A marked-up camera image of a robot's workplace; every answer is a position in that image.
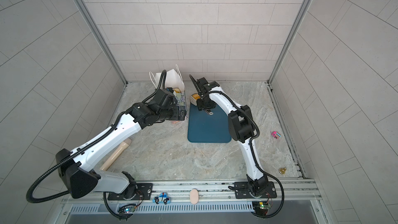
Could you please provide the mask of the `blue toy car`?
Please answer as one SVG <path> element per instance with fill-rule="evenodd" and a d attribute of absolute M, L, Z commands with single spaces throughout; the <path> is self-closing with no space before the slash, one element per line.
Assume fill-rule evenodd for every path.
<path fill-rule="evenodd" d="M 167 193 L 163 192 L 159 196 L 154 197 L 153 203 L 155 204 L 169 204 L 171 202 L 171 198 L 168 196 Z"/>

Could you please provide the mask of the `pink oval eraser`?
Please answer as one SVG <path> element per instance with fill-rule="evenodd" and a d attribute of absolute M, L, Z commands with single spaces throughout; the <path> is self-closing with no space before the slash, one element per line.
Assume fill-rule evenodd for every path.
<path fill-rule="evenodd" d="M 198 192 L 198 190 L 197 189 L 192 189 L 190 191 L 189 198 L 190 198 L 190 203 L 191 204 L 194 204 L 194 205 L 198 204 L 198 202 L 199 202 L 199 192 Z"/>

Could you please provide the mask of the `floral paper gift bag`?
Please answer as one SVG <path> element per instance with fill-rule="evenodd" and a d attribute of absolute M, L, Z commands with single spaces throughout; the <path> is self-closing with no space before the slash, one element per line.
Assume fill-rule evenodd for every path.
<path fill-rule="evenodd" d="M 185 95 L 185 85 L 182 81 L 182 75 L 179 70 L 178 65 L 176 68 L 171 69 L 166 72 L 165 77 L 165 88 L 172 88 L 172 93 L 176 97 L 177 105 L 179 106 L 187 106 L 186 103 L 186 95 Z"/>

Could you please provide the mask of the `gold chess piece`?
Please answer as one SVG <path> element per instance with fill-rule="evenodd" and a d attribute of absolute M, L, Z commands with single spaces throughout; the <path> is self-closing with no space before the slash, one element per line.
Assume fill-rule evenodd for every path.
<path fill-rule="evenodd" d="M 284 174 L 286 173 L 286 171 L 287 171 L 287 168 L 280 168 L 280 169 L 279 169 L 279 172 L 280 172 L 280 174 L 282 174 L 282 175 L 284 175 Z"/>

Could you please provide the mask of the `teal rectangular tray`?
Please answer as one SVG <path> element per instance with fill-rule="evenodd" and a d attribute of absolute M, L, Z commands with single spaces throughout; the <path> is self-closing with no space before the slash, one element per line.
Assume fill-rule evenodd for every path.
<path fill-rule="evenodd" d="M 216 105 L 210 112 L 199 111 L 197 101 L 190 100 L 188 141 L 191 143 L 229 143 L 227 114 Z"/>

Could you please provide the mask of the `aluminium rail frame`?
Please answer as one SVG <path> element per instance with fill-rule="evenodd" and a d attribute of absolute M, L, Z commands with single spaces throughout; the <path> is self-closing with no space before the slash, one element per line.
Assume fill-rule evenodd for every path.
<path fill-rule="evenodd" d="M 65 197 L 55 224 L 116 224 L 116 214 L 130 224 L 329 224 L 313 179 L 270 180 L 254 196 L 243 180 L 142 181 L 132 200 L 100 193 Z"/>

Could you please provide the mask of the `pink toy truck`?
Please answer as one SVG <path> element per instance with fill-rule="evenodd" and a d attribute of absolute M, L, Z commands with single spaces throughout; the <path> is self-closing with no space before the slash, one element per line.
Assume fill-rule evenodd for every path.
<path fill-rule="evenodd" d="M 279 134 L 277 131 L 274 131 L 271 133 L 272 137 L 275 139 L 279 139 L 281 138 L 281 134 Z"/>

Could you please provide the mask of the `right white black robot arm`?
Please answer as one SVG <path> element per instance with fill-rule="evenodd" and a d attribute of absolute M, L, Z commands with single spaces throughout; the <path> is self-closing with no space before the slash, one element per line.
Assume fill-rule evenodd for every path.
<path fill-rule="evenodd" d="M 247 186 L 230 186 L 229 189 L 236 193 L 248 192 L 254 198 L 266 197 L 266 201 L 255 204 L 253 215 L 262 218 L 272 218 L 279 214 L 285 202 L 285 192 L 281 181 L 274 175 L 271 175 L 261 167 L 255 139 L 260 136 L 260 130 L 252 117 L 251 109 L 248 105 L 240 105 L 231 99 L 220 87 L 217 82 L 208 82 L 204 77 L 194 79 L 189 76 L 199 99 L 197 107 L 199 110 L 211 110 L 219 106 L 228 116 L 228 128 L 231 138 L 240 145 L 247 169 Z M 274 179 L 281 190 L 281 202 L 276 211 L 269 213 L 271 205 L 270 200 L 277 197 L 274 183 L 268 179 Z"/>

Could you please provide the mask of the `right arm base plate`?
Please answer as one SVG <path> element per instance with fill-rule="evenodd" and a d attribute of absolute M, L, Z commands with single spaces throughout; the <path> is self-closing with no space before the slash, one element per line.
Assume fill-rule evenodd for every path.
<path fill-rule="evenodd" d="M 247 181 L 236 181 L 232 188 L 236 199 L 277 198 L 276 187 L 272 181 L 260 186 L 250 186 Z"/>

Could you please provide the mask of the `right circuit board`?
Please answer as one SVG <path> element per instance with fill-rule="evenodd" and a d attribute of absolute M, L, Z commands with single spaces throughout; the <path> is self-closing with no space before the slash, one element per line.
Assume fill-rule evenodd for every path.
<path fill-rule="evenodd" d="M 272 208 L 272 204 L 270 204 L 269 202 L 254 201 L 252 202 L 252 208 L 256 215 L 266 216 L 269 210 Z"/>

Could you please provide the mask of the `circuit board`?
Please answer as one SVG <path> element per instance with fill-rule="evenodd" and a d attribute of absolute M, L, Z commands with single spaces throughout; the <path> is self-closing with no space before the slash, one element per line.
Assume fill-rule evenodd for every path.
<path fill-rule="evenodd" d="M 272 208 L 272 204 L 270 204 L 269 202 L 254 201 L 252 202 L 252 208 L 256 215 L 266 216 L 269 210 Z"/>
<path fill-rule="evenodd" d="M 130 215 L 130 214 L 133 214 L 136 211 L 136 209 L 137 209 L 136 204 L 127 204 L 127 205 L 119 207 L 118 214 Z"/>

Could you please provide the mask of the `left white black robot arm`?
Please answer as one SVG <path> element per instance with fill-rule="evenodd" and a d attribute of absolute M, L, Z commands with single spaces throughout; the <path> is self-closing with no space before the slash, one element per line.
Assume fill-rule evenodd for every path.
<path fill-rule="evenodd" d="M 65 195 L 79 199 L 93 191 L 123 193 L 131 197 L 135 181 L 129 173 L 95 171 L 94 168 L 104 156 L 142 129 L 166 120 L 184 119 L 186 112 L 179 110 L 176 96 L 165 87 L 166 76 L 167 71 L 163 70 L 154 93 L 121 112 L 115 122 L 95 138 L 71 151 L 60 150 L 56 155 L 57 164 L 30 186 L 26 200 L 42 203 Z M 58 171 L 67 190 L 43 198 L 34 197 L 38 185 L 54 171 Z"/>

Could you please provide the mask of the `left circuit board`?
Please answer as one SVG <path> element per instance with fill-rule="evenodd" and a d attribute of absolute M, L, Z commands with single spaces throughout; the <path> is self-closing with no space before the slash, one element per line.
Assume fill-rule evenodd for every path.
<path fill-rule="evenodd" d="M 133 214 L 136 211 L 136 209 L 137 209 L 136 204 L 127 204 L 127 205 L 119 207 L 118 214 L 130 215 L 130 214 Z"/>

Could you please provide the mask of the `round swirl bun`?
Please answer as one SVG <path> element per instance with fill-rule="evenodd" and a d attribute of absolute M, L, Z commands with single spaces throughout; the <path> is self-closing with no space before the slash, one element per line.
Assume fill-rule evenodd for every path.
<path fill-rule="evenodd" d="M 195 94 L 192 94 L 191 95 L 191 100 L 194 100 L 194 101 L 196 101 L 196 100 L 198 100 L 198 99 L 200 99 L 201 97 L 197 94 L 197 93 L 195 93 Z"/>

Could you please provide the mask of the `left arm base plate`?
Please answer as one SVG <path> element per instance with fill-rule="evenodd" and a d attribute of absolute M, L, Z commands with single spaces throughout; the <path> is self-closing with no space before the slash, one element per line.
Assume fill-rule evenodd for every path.
<path fill-rule="evenodd" d="M 110 201 L 142 201 L 149 200 L 153 189 L 152 183 L 137 183 L 129 185 L 127 189 L 120 193 L 110 192 L 107 200 Z"/>

